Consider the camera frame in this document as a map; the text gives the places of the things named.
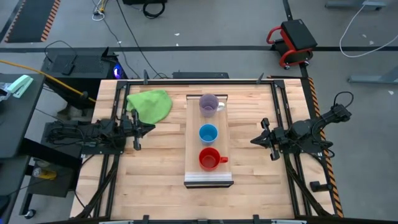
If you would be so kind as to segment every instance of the black floor mat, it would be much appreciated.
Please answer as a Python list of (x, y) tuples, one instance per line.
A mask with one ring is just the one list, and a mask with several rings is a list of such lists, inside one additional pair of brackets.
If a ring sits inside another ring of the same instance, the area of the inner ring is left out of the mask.
[(7, 43), (46, 41), (59, 5), (60, 0), (24, 0), (5, 41)]

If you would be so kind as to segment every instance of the butcher block tabletop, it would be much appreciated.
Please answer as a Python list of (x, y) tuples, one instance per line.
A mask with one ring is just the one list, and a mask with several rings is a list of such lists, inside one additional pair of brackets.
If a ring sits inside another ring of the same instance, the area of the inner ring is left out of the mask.
[[(112, 220), (252, 219), (294, 218), (283, 158), (271, 161), (270, 150), (250, 143), (263, 129), (261, 119), (268, 118), (270, 129), (277, 126), (270, 85), (133, 85), (130, 94), (165, 90), (173, 101), (169, 115), (141, 139), (141, 151), (127, 139), (119, 161)], [(302, 82), (286, 79), (285, 89), (294, 121), (310, 117)], [(101, 82), (93, 122), (110, 118), (116, 80)], [(283, 108), (279, 89), (278, 99)], [(228, 96), (229, 162), (234, 184), (229, 188), (187, 189), (185, 175), (185, 131), (187, 95), (212, 93)], [(124, 99), (121, 92), (120, 102)], [(118, 114), (122, 103), (119, 102)], [(287, 120), (281, 111), (284, 127)], [(87, 204), (98, 188), (102, 155), (90, 159), (81, 169), (76, 193)], [(306, 186), (311, 181), (326, 183), (322, 166), (308, 154), (301, 154)], [(300, 213), (304, 215), (302, 194), (296, 186)], [(103, 195), (104, 215), (107, 192)], [(312, 193), (323, 208), (334, 213), (329, 192)], [(70, 216), (83, 207), (75, 198)]]

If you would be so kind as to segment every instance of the red mug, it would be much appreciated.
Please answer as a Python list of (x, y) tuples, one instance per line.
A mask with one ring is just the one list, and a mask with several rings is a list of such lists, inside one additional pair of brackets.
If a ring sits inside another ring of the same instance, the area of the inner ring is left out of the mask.
[(217, 149), (213, 147), (206, 147), (199, 153), (199, 164), (205, 171), (213, 171), (220, 163), (225, 162), (228, 162), (228, 157), (221, 157)]

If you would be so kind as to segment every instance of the green object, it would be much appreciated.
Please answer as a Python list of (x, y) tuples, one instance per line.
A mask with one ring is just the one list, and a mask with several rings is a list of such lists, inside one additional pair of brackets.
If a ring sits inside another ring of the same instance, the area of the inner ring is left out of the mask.
[(139, 120), (155, 124), (163, 120), (172, 109), (172, 99), (165, 90), (151, 90), (127, 96), (127, 111), (136, 109)]

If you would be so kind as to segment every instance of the gray floor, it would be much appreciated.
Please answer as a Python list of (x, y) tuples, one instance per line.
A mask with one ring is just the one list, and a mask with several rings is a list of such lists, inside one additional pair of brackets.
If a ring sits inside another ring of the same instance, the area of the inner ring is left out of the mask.
[[(12, 11), (16, 0), (0, 2), (0, 26)], [(386, 1), (388, 7), (379, 12), (362, 12), (346, 35), (344, 46), (382, 45), (396, 34), (398, 2)], [(337, 46), (341, 34), (356, 11), (327, 10), (325, 1), (290, 1), (292, 14), (306, 23), (320, 46)], [(141, 12), (122, 6), (141, 46), (184, 45), (265, 45), (270, 28), (285, 20), (281, 1), (261, 0), (169, 0), (164, 15), (148, 20)], [(90, 0), (62, 1), (49, 39), (45, 43), (6, 44), (0, 47), (45, 47), (55, 40), (64, 40), (73, 47), (117, 47), (103, 22), (91, 20), (93, 3)], [(117, 4), (109, 0), (106, 20), (125, 47), (133, 47)], [(361, 52), (348, 52), (351, 55)], [(398, 121), (398, 86), (349, 84), (352, 74), (385, 73), (397, 65), (397, 52), (375, 52), (361, 58), (346, 58), (340, 52), (315, 52), (308, 67), (314, 78), (322, 112), (329, 110), (333, 97), (343, 90), (355, 94), (349, 107), (352, 119), (344, 124), (326, 128), (328, 140), (335, 145), (332, 159), (336, 181), (346, 217), (398, 220), (398, 161), (395, 135)], [(142, 73), (150, 70), (140, 53), (127, 52), (129, 64)], [(146, 52), (151, 64), (171, 74), (181, 71), (228, 72), (231, 78), (266, 75), (300, 76), (297, 68), (281, 69), (275, 52)], [(0, 54), (1, 59), (40, 68), (43, 53)], [(27, 73), (20, 68), (0, 64), (1, 73)], [(65, 102), (53, 93), (43, 91), (37, 107), (54, 115)], [(27, 137), (40, 140), (44, 123), (52, 121), (35, 111)], [(38, 223), (64, 220), (68, 217), (73, 195), (67, 198), (35, 196), (32, 208), (35, 218), (25, 220), (17, 216), (24, 191), (14, 209), (11, 223)]]

